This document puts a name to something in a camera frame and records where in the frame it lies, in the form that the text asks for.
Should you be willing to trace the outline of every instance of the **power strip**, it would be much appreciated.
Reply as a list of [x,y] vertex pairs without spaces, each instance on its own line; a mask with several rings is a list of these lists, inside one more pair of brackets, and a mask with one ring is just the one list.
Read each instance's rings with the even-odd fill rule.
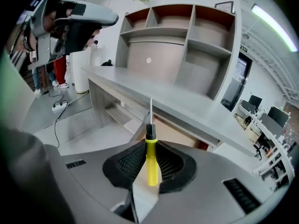
[[66,102],[62,103],[62,105],[58,104],[55,107],[52,107],[52,111],[54,113],[58,112],[58,111],[62,111],[65,107],[66,107]]

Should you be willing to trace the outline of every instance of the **picture frame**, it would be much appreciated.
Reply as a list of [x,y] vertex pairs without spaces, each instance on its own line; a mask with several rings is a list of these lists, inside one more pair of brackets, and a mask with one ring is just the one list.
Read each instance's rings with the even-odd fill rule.
[[229,2],[221,2],[221,3],[216,3],[215,8],[224,10],[228,13],[234,13],[234,2],[229,1]]

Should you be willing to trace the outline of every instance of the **ceiling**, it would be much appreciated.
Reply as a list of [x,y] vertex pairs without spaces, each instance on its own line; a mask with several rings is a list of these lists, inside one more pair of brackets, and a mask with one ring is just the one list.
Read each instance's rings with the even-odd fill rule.
[[262,19],[252,13],[256,3],[270,14],[289,34],[299,48],[298,38],[287,18],[273,0],[240,0],[242,9],[241,45],[279,87],[287,101],[299,106],[299,52],[291,52],[280,36]]

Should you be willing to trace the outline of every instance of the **person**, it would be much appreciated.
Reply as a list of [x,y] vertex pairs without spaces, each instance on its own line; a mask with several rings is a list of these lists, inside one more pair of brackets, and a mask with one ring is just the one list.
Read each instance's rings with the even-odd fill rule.
[[66,73],[66,58],[63,56],[62,58],[54,61],[54,71],[56,75],[56,79],[59,83],[59,88],[69,88],[69,84],[65,82],[65,73]]
[[[58,82],[55,79],[53,71],[51,71],[49,73],[47,71],[47,74],[48,74],[49,80],[52,82],[52,85],[54,87],[58,87]],[[34,91],[34,94],[38,95],[41,93],[41,89],[39,86],[38,67],[35,67],[32,69],[32,77],[33,77],[34,86],[36,88],[36,90]]]

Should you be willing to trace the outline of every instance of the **vent slot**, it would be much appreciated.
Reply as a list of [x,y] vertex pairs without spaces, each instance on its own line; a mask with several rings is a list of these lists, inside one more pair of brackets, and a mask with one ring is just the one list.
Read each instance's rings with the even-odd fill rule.
[[77,160],[77,161],[74,161],[74,162],[66,163],[66,167],[68,169],[70,169],[70,168],[74,168],[74,167],[77,167],[77,166],[80,166],[80,165],[83,165],[83,164],[86,164],[86,162],[84,160],[80,159],[80,160]]
[[261,205],[237,179],[234,178],[223,183],[246,214]]

